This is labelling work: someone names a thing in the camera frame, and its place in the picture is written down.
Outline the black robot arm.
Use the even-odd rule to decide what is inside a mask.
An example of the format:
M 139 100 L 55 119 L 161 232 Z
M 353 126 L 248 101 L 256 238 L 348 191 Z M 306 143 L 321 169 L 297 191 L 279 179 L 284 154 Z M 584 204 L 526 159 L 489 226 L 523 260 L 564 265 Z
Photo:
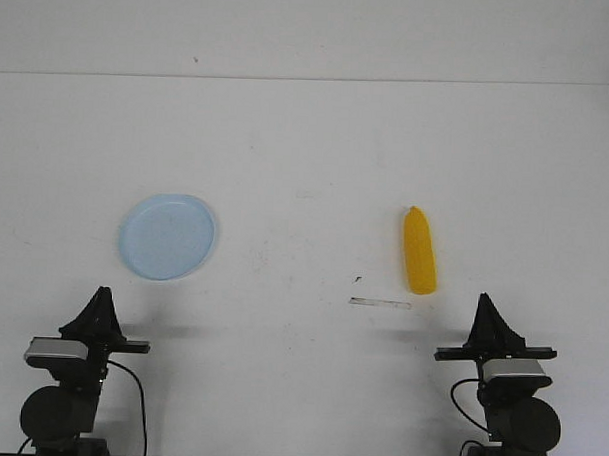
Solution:
M 458 405 L 456 389 L 476 385 L 485 422 L 471 416 L 466 419 L 487 434 L 489 443 L 467 440 L 459 456 L 547 456 L 557 446 L 561 421 L 553 407 L 536 396 L 539 389 L 552 384 L 540 362 L 556 357 L 551 347 L 529 346 L 508 326 L 490 296 L 479 295 L 468 340 L 462 346 L 441 347 L 434 354 L 439 362 L 472 361 L 477 368 L 474 378 L 451 386 L 450 397 Z
M 112 291 L 99 287 L 83 310 L 59 328 L 58 337 L 31 339 L 25 363 L 49 372 L 56 381 L 35 390 L 20 411 L 25 446 L 34 456 L 112 456 L 104 438 L 91 438 L 99 398 L 108 369 L 114 366 L 137 384 L 141 411 L 143 452 L 148 455 L 145 391 L 130 368 L 113 361 L 113 354 L 148 354 L 150 344 L 127 339 L 116 315 Z

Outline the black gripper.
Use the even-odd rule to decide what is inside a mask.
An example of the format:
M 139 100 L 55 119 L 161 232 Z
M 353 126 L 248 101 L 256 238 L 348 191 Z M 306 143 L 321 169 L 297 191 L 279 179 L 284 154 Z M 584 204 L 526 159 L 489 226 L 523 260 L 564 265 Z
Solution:
M 116 354 L 148 354 L 150 343 L 144 340 L 117 341 L 95 338 L 98 334 L 102 297 L 104 295 L 104 329 L 109 337 L 121 338 L 119 321 L 110 287 L 99 287 L 84 309 L 68 324 L 59 328 L 62 338 L 85 338 L 87 346 L 86 366 L 83 378 L 87 381 L 102 381 L 107 376 L 108 361 Z
M 504 352 L 480 351 L 489 341 L 489 325 L 491 330 L 492 345 Z M 498 309 L 492 302 L 491 297 L 481 293 L 478 298 L 476 315 L 474 316 L 470 335 L 467 341 L 469 348 L 448 347 L 437 348 L 434 359 L 442 361 L 473 361 L 478 368 L 478 379 L 491 390 L 505 389 L 516 391 L 536 391 L 540 388 L 517 384 L 512 381 L 494 381 L 485 383 L 482 379 L 483 365 L 486 361 L 493 359 L 517 358 L 552 360 L 557 357 L 557 352 L 551 347 L 540 346 L 526 348 L 526 340 L 519 336 L 503 319 Z

